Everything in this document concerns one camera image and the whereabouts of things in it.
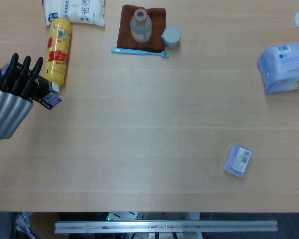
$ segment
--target toothbrush handle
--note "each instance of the toothbrush handle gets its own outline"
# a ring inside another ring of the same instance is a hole
[[[148,55],[147,51],[139,51],[139,50],[131,50],[131,49],[123,49],[123,48],[112,48],[112,53],[118,54],[134,54],[134,55]]]

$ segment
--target blue toothbrush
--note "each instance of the blue toothbrush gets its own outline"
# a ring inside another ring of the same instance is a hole
[[[164,58],[169,57],[168,51],[162,51],[161,53],[156,53],[156,52],[148,52],[148,51],[140,51],[140,50],[123,49],[123,48],[112,48],[111,52],[117,53],[117,54],[155,55],[155,56],[161,56]]]

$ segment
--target small blue box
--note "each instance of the small blue box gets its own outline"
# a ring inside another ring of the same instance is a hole
[[[252,156],[252,150],[236,144],[232,147],[227,157],[224,170],[234,176],[244,178]]]

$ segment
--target yellow spray bottle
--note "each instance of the yellow spray bottle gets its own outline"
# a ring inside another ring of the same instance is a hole
[[[71,36],[71,24],[54,19],[51,24],[44,77],[58,85],[64,84]]]

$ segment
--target bottle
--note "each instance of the bottle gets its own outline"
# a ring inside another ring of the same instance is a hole
[[[132,37],[137,42],[146,42],[151,38],[151,18],[144,9],[137,9],[131,18]]]
[[[64,19],[54,19],[51,24],[44,77],[64,84],[71,36],[71,24]]]

